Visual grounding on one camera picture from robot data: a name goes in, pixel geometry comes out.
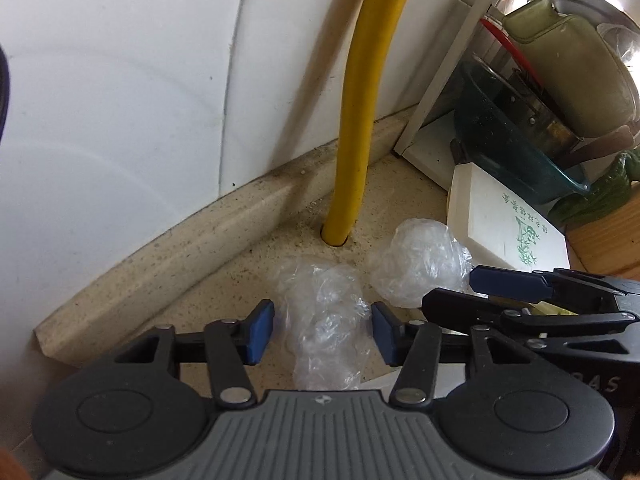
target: ridged gray panel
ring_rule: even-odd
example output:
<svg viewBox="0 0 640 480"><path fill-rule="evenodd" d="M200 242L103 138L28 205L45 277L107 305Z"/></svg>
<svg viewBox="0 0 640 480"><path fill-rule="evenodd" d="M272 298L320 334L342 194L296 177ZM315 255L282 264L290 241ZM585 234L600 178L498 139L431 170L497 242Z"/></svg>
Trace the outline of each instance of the ridged gray panel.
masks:
<svg viewBox="0 0 640 480"><path fill-rule="evenodd" d="M223 413L189 456L146 480L504 480L458 456L422 413L376 391L271 392ZM594 469L576 480L604 480ZM47 480L74 480L53 472Z"/></svg>

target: white box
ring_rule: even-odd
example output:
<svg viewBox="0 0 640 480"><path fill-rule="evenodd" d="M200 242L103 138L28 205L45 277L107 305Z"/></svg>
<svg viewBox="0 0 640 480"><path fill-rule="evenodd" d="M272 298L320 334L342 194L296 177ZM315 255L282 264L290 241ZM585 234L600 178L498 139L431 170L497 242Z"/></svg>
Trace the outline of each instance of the white box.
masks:
<svg viewBox="0 0 640 480"><path fill-rule="evenodd" d="M454 170L447 226L476 265L525 272L569 268L564 235L473 163Z"/></svg>

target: speckled countertop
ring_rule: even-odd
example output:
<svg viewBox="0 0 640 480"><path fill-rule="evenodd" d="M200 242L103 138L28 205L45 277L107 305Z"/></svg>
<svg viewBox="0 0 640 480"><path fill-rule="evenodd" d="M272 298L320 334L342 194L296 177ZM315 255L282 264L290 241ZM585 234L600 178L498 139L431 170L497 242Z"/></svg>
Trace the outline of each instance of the speckled countertop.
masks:
<svg viewBox="0 0 640 480"><path fill-rule="evenodd" d="M140 332L156 324L170 323L178 332L197 332L212 320L243 318L262 298L273 297L270 276L283 256L314 254L355 266L366 276L366 260L393 235L407 218L433 218L446 222L447 195L443 189L407 161L387 155L369 168L364 204L347 243L340 248L326 245L319 237L329 197L311 203L297 217L284 223L252 248L245 250L215 273L188 290ZM364 281L367 301L379 299ZM403 319L421 317L418 310L400 310ZM277 341L266 350L262 362L247 367L259 395L272 388L293 388L292 363ZM372 351L364 380L388 373L377 351ZM210 395L204 364L182 366L182 380L201 395Z"/></svg>

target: metal screw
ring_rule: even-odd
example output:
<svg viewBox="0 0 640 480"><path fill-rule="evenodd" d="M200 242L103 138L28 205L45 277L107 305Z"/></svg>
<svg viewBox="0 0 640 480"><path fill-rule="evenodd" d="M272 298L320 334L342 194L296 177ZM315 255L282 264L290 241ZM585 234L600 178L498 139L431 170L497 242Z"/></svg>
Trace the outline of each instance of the metal screw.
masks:
<svg viewBox="0 0 640 480"><path fill-rule="evenodd" d="M420 388L400 388L394 395L403 404L420 404L427 400L427 394Z"/></svg>
<svg viewBox="0 0 640 480"><path fill-rule="evenodd" d="M220 399L229 404L242 404L251 400L251 392L242 386L233 386L222 390Z"/></svg>
<svg viewBox="0 0 640 480"><path fill-rule="evenodd" d="M527 339L527 346L534 350L540 350L546 348L546 343L540 339Z"/></svg>

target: yellow object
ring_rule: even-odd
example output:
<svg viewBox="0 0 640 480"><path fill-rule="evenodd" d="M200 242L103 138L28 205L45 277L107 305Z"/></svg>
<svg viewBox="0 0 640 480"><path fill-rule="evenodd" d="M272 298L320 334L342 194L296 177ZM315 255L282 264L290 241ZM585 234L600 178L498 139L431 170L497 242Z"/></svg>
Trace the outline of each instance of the yellow object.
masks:
<svg viewBox="0 0 640 480"><path fill-rule="evenodd" d="M386 53L406 0L364 0L342 85L335 190L322 240L341 246L358 218Z"/></svg>

